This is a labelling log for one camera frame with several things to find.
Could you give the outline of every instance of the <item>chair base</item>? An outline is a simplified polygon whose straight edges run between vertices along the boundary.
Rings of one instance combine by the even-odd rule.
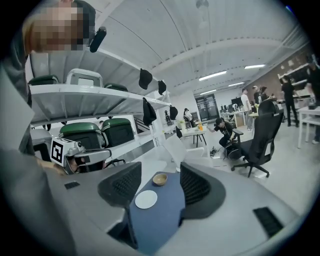
[[[247,167],[250,167],[250,171],[249,171],[249,174],[248,174],[248,178],[249,178],[250,175],[251,175],[251,171],[252,171],[253,167],[257,168],[257,169],[260,170],[260,171],[263,171],[264,173],[266,173],[266,177],[267,177],[267,178],[269,178],[269,176],[270,176],[270,173],[269,173],[266,169],[262,168],[260,165],[254,164],[254,163],[252,163],[252,162],[246,162],[246,163],[234,165],[233,167],[231,167],[231,171],[233,172],[236,167],[246,167],[246,168],[247,168]]]

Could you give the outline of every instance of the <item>ceiling fixture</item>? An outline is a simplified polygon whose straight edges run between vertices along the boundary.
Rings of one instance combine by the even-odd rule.
[[[265,66],[265,64],[246,66],[246,67],[244,67],[244,69],[247,70],[247,69],[263,68],[264,66]]]
[[[243,85],[245,82],[237,82],[237,83],[234,83],[234,84],[230,84],[228,86],[237,86],[237,85]]]
[[[215,91],[216,91],[216,89],[214,89],[214,90],[210,90],[210,91],[206,91],[206,92],[200,93],[200,95],[204,95],[204,94],[212,93],[212,92],[215,92]]]
[[[222,72],[219,72],[219,73],[207,75],[207,76],[199,78],[199,81],[206,80],[206,79],[209,79],[209,78],[213,78],[213,77],[216,77],[216,76],[220,76],[220,75],[223,75],[225,73],[227,73],[227,71],[222,71]]]

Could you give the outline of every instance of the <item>white chair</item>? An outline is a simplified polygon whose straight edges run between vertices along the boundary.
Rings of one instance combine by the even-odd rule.
[[[203,147],[186,149],[185,145],[175,134],[166,139],[163,146],[171,155],[178,172],[180,172],[181,162],[188,159],[201,158],[205,151]]]

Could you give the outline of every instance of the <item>white plate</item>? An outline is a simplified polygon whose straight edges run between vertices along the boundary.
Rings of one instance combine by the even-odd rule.
[[[152,207],[158,199],[156,192],[152,190],[146,190],[141,192],[135,198],[135,205],[140,209],[148,209]]]

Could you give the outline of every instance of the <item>white ceiling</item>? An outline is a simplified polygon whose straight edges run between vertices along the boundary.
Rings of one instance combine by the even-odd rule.
[[[199,9],[196,0],[86,1],[97,11],[96,27],[107,30],[100,49],[134,68],[149,70],[173,95],[248,84],[307,42],[293,14],[275,0],[207,0],[208,8]],[[82,58],[80,66],[94,70],[100,63],[100,73],[108,72],[100,59]],[[257,64],[267,65],[244,69]],[[127,75],[122,83],[138,87],[138,76],[131,76],[130,68],[122,69],[115,80]],[[200,77],[224,70],[227,74],[199,82]],[[157,83],[150,89],[157,90]]]

